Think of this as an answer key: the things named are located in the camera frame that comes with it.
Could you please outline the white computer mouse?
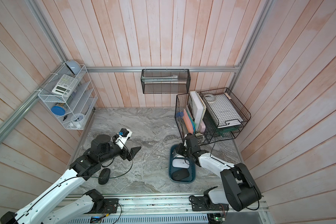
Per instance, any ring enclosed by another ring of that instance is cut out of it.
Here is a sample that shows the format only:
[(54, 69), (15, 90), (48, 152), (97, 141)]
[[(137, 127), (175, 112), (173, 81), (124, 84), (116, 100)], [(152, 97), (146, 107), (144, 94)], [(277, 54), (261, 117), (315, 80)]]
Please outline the white computer mouse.
[(190, 163), (187, 159), (173, 159), (172, 166), (174, 168), (188, 169), (190, 167)]

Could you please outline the black mouse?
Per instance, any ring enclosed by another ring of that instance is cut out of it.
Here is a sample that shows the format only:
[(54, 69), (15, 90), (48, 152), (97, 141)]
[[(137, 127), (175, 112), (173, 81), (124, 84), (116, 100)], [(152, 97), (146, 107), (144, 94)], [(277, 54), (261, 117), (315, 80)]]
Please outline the black mouse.
[(98, 183), (100, 185), (107, 184), (110, 178), (110, 173), (111, 173), (111, 170), (109, 168), (102, 169), (102, 171), (100, 172), (99, 178), (98, 178)]
[(190, 176), (188, 169), (180, 169), (172, 173), (171, 178), (174, 181), (181, 181), (185, 178), (188, 178)]

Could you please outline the teal plastic storage tray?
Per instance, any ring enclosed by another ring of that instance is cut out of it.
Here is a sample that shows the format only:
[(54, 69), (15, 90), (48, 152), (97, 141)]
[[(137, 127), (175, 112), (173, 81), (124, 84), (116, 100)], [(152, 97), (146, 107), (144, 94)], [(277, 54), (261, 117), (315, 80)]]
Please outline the teal plastic storage tray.
[(176, 152), (178, 144), (170, 149), (169, 177), (175, 183), (190, 184), (196, 179), (196, 167), (190, 158)]

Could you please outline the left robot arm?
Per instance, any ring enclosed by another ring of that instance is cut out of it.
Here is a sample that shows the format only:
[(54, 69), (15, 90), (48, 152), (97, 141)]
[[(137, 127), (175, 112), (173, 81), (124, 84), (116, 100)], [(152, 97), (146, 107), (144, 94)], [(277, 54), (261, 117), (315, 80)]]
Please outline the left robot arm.
[(7, 212), (1, 219), (2, 224), (65, 224), (85, 213), (107, 214), (113, 205), (97, 190), (86, 192), (81, 198), (58, 210), (61, 203), (74, 189), (94, 177), (106, 161), (121, 157), (132, 161), (141, 147), (127, 149), (125, 143), (131, 137), (128, 129), (122, 129), (113, 137), (98, 135), (91, 141), (91, 147), (78, 157), (44, 193), (17, 212)]

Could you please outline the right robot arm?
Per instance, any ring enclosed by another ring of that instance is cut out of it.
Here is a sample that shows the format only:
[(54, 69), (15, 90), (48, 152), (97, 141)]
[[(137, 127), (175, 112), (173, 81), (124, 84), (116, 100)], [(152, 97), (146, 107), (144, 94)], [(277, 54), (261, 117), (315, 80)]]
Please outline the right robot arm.
[(259, 209), (262, 194), (245, 164), (233, 164), (213, 156), (211, 152), (201, 149), (193, 134), (188, 134), (184, 143), (175, 146), (173, 152), (182, 156), (189, 165), (207, 169), (222, 181), (221, 189), (216, 186), (206, 190), (202, 197), (190, 196), (192, 210), (211, 211), (216, 207), (228, 210), (232, 207), (235, 211), (252, 211), (249, 206), (255, 202), (258, 203), (255, 210)]

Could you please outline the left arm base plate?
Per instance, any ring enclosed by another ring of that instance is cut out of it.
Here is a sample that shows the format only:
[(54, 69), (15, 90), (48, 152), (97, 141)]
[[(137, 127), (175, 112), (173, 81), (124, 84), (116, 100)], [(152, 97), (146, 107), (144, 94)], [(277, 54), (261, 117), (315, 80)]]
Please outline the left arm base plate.
[(91, 213), (112, 214), (116, 213), (118, 209), (118, 198), (99, 199), (94, 203)]

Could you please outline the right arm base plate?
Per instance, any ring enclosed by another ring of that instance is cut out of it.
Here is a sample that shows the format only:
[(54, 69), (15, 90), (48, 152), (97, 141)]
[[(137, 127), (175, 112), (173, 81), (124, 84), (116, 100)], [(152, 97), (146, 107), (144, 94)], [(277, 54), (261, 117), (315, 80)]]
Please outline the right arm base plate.
[(193, 211), (228, 211), (228, 204), (213, 204), (207, 196), (190, 196), (189, 201)]

